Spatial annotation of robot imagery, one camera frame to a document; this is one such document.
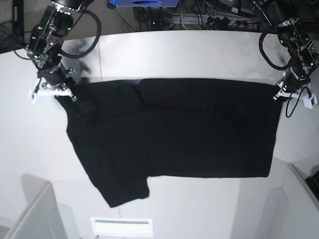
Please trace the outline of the black T-shirt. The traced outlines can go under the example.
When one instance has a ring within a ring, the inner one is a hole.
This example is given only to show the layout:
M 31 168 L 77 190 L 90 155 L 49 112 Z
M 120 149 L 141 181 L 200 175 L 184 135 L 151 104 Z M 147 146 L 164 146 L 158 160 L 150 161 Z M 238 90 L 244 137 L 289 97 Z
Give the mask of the black T-shirt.
M 145 199 L 149 177 L 267 177 L 282 102 L 267 84 L 119 80 L 59 96 L 67 135 L 110 207 Z

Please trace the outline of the blue box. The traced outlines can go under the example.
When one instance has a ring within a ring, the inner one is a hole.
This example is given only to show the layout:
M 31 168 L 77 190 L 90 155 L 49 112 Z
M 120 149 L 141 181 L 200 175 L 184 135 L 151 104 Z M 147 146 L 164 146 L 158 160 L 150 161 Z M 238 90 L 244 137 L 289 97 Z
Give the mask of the blue box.
M 111 0 L 117 7 L 176 7 L 179 0 Z

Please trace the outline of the black keyboard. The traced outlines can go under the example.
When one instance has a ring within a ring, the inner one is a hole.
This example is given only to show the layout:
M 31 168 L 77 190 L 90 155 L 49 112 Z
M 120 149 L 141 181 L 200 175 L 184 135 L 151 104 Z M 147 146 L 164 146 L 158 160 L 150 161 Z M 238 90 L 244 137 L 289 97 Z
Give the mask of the black keyboard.
M 319 171 L 306 179 L 306 183 L 310 187 L 313 194 L 319 199 Z

